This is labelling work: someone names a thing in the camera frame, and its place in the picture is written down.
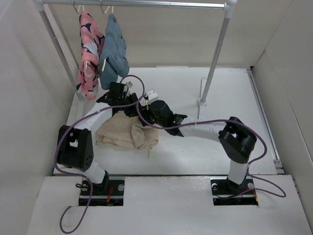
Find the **beige trousers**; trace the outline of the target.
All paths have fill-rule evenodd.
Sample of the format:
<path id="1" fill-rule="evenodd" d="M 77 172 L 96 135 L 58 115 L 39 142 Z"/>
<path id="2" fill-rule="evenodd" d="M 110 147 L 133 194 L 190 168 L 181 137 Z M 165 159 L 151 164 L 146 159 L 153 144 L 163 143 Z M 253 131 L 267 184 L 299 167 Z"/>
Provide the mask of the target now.
<path id="1" fill-rule="evenodd" d="M 96 141 L 127 149 L 150 149 L 159 142 L 159 132 L 143 126 L 138 117 L 128 117 L 119 111 L 96 131 Z"/>

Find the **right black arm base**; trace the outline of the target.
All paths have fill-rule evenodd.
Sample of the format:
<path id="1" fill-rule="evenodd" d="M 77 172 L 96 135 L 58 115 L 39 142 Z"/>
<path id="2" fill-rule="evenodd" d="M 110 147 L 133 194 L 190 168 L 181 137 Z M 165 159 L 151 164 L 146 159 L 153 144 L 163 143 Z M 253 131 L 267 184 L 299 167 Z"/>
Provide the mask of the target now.
<path id="1" fill-rule="evenodd" d="M 239 188 L 228 179 L 212 179 L 213 204 L 214 206 L 257 206 L 258 200 L 254 190 L 239 195 L 251 188 L 254 188 L 251 178 L 245 179 Z"/>

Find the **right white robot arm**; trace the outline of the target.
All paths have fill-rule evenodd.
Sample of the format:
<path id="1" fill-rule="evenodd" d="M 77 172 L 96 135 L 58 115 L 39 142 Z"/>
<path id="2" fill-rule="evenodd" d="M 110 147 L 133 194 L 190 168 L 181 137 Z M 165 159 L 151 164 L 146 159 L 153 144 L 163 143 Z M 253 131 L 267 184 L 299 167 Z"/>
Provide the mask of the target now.
<path id="1" fill-rule="evenodd" d="M 230 117 L 225 121 L 201 121 L 187 115 L 173 113 L 163 100 L 154 101 L 146 106 L 137 104 L 136 110 L 142 124 L 165 130 L 169 135 L 197 137 L 220 143 L 230 158 L 226 187 L 234 194 L 243 189 L 248 160 L 257 138 L 238 118 Z"/>

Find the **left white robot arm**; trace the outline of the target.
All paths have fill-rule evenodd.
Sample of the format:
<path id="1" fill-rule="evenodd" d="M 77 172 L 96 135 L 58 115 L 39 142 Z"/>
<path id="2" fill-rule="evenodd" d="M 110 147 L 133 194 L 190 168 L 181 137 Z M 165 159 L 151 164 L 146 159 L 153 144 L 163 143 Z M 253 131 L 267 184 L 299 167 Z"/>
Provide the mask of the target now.
<path id="1" fill-rule="evenodd" d="M 94 161 L 95 134 L 100 126 L 119 110 L 130 111 L 137 101 L 131 94 L 132 83 L 112 82 L 110 89 L 100 97 L 92 109 L 74 126 L 59 129 L 56 166 L 58 171 L 84 178 L 98 194 L 109 190 L 109 175 Z"/>

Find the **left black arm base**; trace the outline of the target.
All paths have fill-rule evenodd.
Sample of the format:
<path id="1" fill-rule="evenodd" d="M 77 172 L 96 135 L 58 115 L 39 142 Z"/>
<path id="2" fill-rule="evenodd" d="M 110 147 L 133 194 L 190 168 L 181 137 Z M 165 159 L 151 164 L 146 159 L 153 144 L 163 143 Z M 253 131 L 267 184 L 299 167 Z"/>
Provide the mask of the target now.
<path id="1" fill-rule="evenodd" d="M 124 180 L 110 180 L 106 188 L 93 184 L 90 206 L 116 207 L 124 204 Z M 80 190 L 79 206 L 86 206 L 90 195 L 90 185 L 87 180 L 75 185 Z"/>

